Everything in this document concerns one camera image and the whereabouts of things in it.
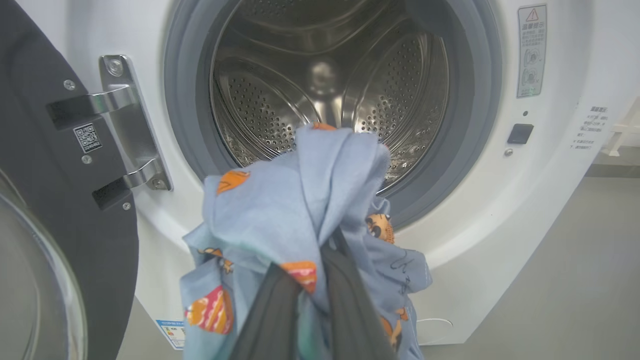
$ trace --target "qr code sticker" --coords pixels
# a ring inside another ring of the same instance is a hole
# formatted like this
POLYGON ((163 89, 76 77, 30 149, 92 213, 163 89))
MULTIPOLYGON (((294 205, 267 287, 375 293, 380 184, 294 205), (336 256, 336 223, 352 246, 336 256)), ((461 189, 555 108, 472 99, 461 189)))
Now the qr code sticker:
POLYGON ((93 124, 79 126, 74 129, 74 133, 85 154, 102 147, 93 124))

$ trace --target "orange cartoon pattern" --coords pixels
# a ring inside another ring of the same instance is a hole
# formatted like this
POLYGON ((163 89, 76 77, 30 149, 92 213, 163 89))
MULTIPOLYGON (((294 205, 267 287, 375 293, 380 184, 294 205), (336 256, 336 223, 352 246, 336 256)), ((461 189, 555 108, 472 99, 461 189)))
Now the orange cartoon pattern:
POLYGON ((375 238, 395 244, 394 228, 391 226, 391 217, 386 214, 371 214, 366 219, 369 232, 375 238))
POLYGON ((397 352, 398 348, 400 347, 400 342, 402 342, 402 324, 400 320, 396 322, 396 328, 393 328, 391 326, 391 323, 383 316, 380 317, 380 321, 382 322, 382 327, 385 330, 385 334, 389 338, 391 348, 394 349, 394 352, 397 352))
POLYGON ((218 192, 217 195, 225 191, 229 191, 231 189, 237 188, 242 185, 248 178, 251 173, 244 171, 236 171, 232 170, 222 175, 220 182, 218 183, 218 192))
POLYGON ((328 125, 328 124, 323 124, 320 121, 314 121, 314 129, 333 131, 333 130, 335 130, 335 127, 333 127, 331 125, 328 125))
POLYGON ((187 308, 185 317, 189 325, 218 334, 228 334, 233 328, 234 312, 231 296, 221 286, 187 308))
POLYGON ((229 274, 230 272, 234 271, 234 269, 231 267, 231 265, 233 265, 233 263, 231 261, 225 259, 222 256, 222 251, 220 249, 214 249, 212 247, 207 247, 204 250, 198 249, 198 252, 200 254, 209 254, 209 255, 213 255, 213 256, 218 256, 219 258, 224 260, 224 263, 222 264, 222 268, 225 269, 225 273, 229 274))
POLYGON ((400 319, 403 321, 409 321, 409 315, 406 313, 406 307, 401 307, 396 310, 396 314, 400 315, 400 319))
POLYGON ((313 261, 299 261, 297 263, 284 263, 280 267, 291 275, 302 288, 310 294, 316 290, 316 264, 313 261))

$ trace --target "warning label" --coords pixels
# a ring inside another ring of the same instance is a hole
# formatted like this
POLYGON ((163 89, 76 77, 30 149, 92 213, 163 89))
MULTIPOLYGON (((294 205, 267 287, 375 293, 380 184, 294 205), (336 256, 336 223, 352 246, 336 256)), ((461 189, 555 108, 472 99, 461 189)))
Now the warning label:
POLYGON ((529 13, 527 22, 529 21, 538 21, 538 12, 536 11, 536 8, 533 8, 533 10, 531 10, 531 13, 529 13))
POLYGON ((520 66, 517 97, 540 94, 547 50, 547 6, 518 9, 520 66))
POLYGON ((156 320, 160 331, 175 350, 184 348, 184 324, 182 321, 156 320))

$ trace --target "washing machine door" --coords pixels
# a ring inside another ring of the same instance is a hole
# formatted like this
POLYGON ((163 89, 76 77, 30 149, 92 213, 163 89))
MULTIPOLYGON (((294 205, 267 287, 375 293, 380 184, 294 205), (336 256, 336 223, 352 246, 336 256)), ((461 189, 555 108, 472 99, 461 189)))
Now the washing machine door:
POLYGON ((88 95, 11 0, 0 69, 0 357, 115 359, 138 235, 118 147, 87 107, 108 97, 88 95))

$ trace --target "clothing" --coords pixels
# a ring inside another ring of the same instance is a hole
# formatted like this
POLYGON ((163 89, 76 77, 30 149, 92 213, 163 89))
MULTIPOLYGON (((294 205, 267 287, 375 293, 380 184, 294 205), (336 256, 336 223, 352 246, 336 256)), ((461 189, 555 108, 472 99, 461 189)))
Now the clothing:
POLYGON ((273 262, 305 290, 298 350, 329 359, 320 246, 339 225, 400 359, 421 359, 407 294, 431 283, 424 255, 393 245, 389 203, 376 197, 387 149, 370 134, 307 126, 297 149, 205 179, 204 223, 185 236, 196 269, 180 281, 185 359, 226 359, 273 262))

